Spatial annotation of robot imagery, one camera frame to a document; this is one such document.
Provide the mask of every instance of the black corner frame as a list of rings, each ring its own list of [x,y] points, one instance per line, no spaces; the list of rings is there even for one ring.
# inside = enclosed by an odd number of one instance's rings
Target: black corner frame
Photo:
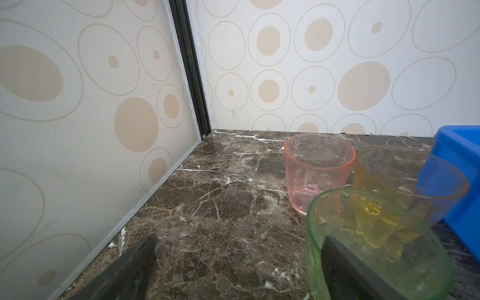
[[[192,95],[193,108],[197,116],[198,129],[204,139],[212,130],[208,119],[207,104],[198,67],[197,53],[193,43],[193,32],[190,27],[187,3],[185,0],[169,0],[173,23],[187,74],[188,86]]]

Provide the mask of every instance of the red transparent cup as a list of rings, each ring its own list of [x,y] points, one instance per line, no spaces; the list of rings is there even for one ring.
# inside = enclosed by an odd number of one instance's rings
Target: red transparent cup
[[[288,198],[304,216],[316,196],[343,188],[356,157],[352,145],[321,133],[298,134],[285,143],[284,151]]]

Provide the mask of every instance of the green transparent cup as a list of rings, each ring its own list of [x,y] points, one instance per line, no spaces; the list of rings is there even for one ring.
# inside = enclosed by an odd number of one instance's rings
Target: green transparent cup
[[[317,196],[307,212],[310,290],[329,300],[321,251],[333,236],[385,283],[409,300],[441,300],[453,286],[452,263],[427,225],[393,201],[336,189]]]

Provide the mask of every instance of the beige dot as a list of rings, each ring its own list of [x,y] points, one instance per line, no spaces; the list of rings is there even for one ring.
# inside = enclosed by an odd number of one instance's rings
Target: beige dot
[[[165,101],[163,102],[163,108],[170,119],[176,118],[179,115],[180,109],[177,97],[172,94],[166,95]]]
[[[332,23],[324,18],[314,20],[305,30],[305,45],[312,51],[325,48],[333,35]]]
[[[384,65],[367,61],[351,68],[338,85],[340,103],[351,110],[364,110],[380,102],[390,86]]]
[[[258,87],[258,96],[264,102],[270,103],[277,100],[279,94],[278,84],[271,79],[263,81]]]
[[[155,184],[167,173],[167,163],[162,158],[155,158],[148,167],[148,178]]]
[[[148,0],[134,0],[134,1],[135,1],[135,3],[137,3],[138,5],[143,6],[143,7],[147,6],[147,4],[148,4]]]
[[[110,64],[110,67],[112,68],[118,68],[119,67],[119,61],[115,56],[109,56],[108,57],[108,63]]]
[[[115,113],[114,127],[120,143],[134,152],[147,150],[158,136],[155,110],[142,98],[128,98],[120,104]]]
[[[273,26],[260,30],[257,36],[257,48],[263,55],[272,55],[280,47],[280,33]]]
[[[346,125],[340,132],[347,134],[365,134],[365,128],[358,123],[350,123]]]
[[[282,0],[250,0],[250,2],[261,10],[269,10],[282,2]]]
[[[317,133],[318,132],[318,127],[317,125],[313,124],[312,122],[305,122],[302,125],[299,126],[298,132],[313,132]]]
[[[377,22],[377,23],[373,24],[372,32],[373,33],[379,33],[382,30],[383,27],[384,27],[384,24],[382,22]]]
[[[40,275],[40,277],[36,282],[39,286],[44,287],[44,286],[47,286],[50,282],[52,282],[56,276],[57,276],[57,272],[55,270],[50,269],[44,272],[42,275]]]
[[[30,101],[48,101],[63,90],[63,76],[45,54],[26,46],[0,49],[0,84]]]

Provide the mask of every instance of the cup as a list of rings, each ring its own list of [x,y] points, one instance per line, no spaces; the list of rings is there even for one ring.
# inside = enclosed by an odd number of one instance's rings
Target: cup
[[[284,150],[290,204],[304,216],[317,195],[344,186],[356,156],[349,143],[321,133],[295,135]]]
[[[352,188],[391,199],[433,226],[468,193],[469,182],[429,151],[381,145],[360,151]]]
[[[367,285],[378,290],[380,281],[403,299],[441,300],[452,288],[445,248],[427,225],[391,200],[365,191],[330,190],[313,200],[306,227],[308,280],[316,300],[331,299],[332,281],[344,295]],[[353,276],[363,285],[349,277],[358,268],[344,268],[341,274],[347,256],[325,257],[332,237],[357,260],[353,265],[366,266]],[[325,276],[328,265],[333,272]]]

